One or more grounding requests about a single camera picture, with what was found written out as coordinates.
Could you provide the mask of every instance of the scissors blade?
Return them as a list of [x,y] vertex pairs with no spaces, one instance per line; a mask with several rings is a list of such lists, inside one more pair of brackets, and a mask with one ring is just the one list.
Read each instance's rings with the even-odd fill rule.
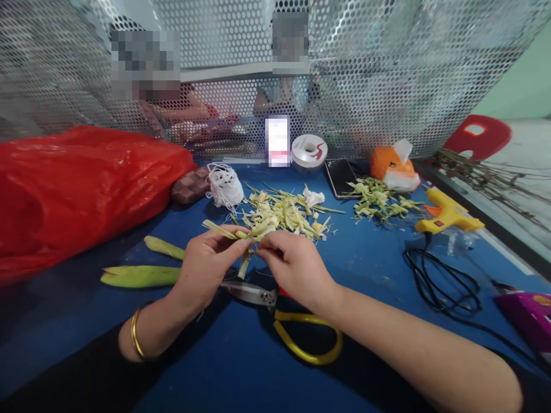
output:
[[223,281],[221,287],[228,289],[228,292],[235,298],[239,298],[245,302],[261,305],[274,306],[276,304],[276,291],[268,291],[254,284],[249,284],[241,281]]

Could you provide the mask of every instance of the black phone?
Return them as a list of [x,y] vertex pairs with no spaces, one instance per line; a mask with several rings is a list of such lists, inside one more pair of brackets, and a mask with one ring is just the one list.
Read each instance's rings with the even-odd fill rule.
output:
[[356,182],[356,174],[346,159],[327,159],[325,169],[335,198],[359,198],[359,196],[349,195],[354,189],[348,182]]

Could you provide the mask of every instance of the ball of white string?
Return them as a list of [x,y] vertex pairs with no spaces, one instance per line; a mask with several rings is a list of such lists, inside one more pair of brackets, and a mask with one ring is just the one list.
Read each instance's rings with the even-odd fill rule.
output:
[[217,207],[223,205],[233,214],[236,214],[236,207],[245,196],[243,186],[236,172],[225,163],[209,163],[207,168],[207,182],[211,184],[211,190],[207,192],[207,198],[214,198],[214,204]]

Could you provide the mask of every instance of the green wall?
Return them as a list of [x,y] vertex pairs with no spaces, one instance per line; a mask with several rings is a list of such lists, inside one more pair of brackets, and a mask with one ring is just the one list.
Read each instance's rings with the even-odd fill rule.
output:
[[498,119],[551,114],[551,21],[472,113]]

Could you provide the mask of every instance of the black cable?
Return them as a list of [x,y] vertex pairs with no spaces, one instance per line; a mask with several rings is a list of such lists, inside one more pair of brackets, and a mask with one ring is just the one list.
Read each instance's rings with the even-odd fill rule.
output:
[[[501,334],[493,331],[492,329],[482,324],[465,320],[463,318],[460,318],[452,314],[452,311],[455,311],[458,309],[461,309],[462,311],[466,311],[469,315],[473,315],[482,310],[482,303],[480,302],[480,299],[477,296],[477,294],[480,292],[480,285],[473,277],[468,275],[466,272],[458,270],[457,268],[452,267],[450,265],[447,265],[446,263],[442,262],[439,258],[437,258],[433,254],[428,252],[430,243],[432,241],[432,233],[424,232],[424,235],[425,235],[424,248],[413,248],[413,247],[406,248],[403,252],[408,265],[413,270],[417,291],[419,292],[419,295],[421,296],[423,301],[425,301],[433,309],[444,314],[446,317],[460,324],[484,331],[490,334],[491,336],[497,338],[499,341],[504,343],[507,347],[509,347],[515,353],[519,354],[520,356],[524,357],[526,360],[531,362],[534,366],[536,366],[540,371],[545,373],[551,379],[551,368],[539,353],[537,353],[538,359],[536,360],[533,357],[530,357],[521,348],[513,344],[505,337],[503,337]],[[415,254],[419,254],[419,256],[421,257],[421,265],[417,264],[417,262],[414,260]],[[443,292],[442,289],[440,289],[438,285],[436,285],[434,280],[430,277],[426,269],[427,260],[432,261],[435,266],[436,265],[441,266],[441,268],[443,268],[448,274],[450,274],[452,278],[459,283],[460,287],[462,287],[462,289],[465,290],[465,294],[463,294],[459,299],[454,299],[450,297],[448,294],[446,294],[445,292]],[[443,297],[439,298],[435,290],[438,291]],[[474,302],[474,305],[471,306],[469,304],[465,304],[465,302],[467,301]]]

